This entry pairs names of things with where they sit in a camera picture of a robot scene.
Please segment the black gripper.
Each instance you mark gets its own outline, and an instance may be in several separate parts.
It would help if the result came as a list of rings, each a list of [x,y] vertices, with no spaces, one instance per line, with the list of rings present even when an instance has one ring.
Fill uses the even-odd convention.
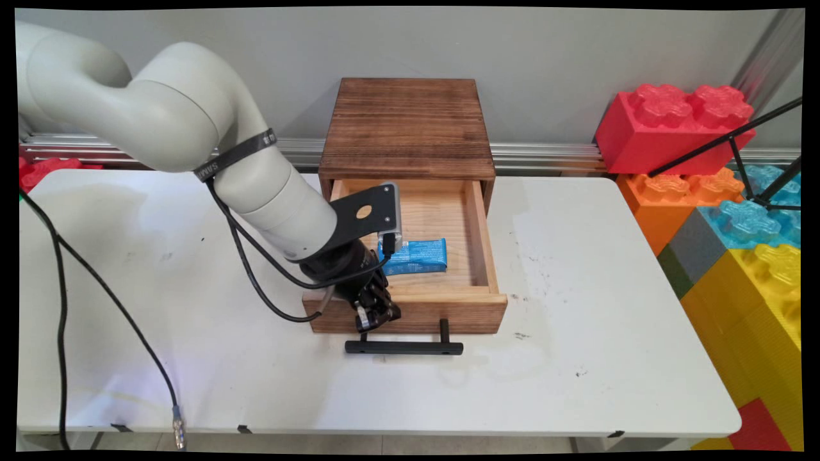
[[[402,317],[400,307],[393,303],[387,290],[384,272],[372,271],[379,262],[371,249],[357,239],[305,259],[299,268],[317,283],[334,281],[334,297],[356,309],[356,328],[364,334]]]

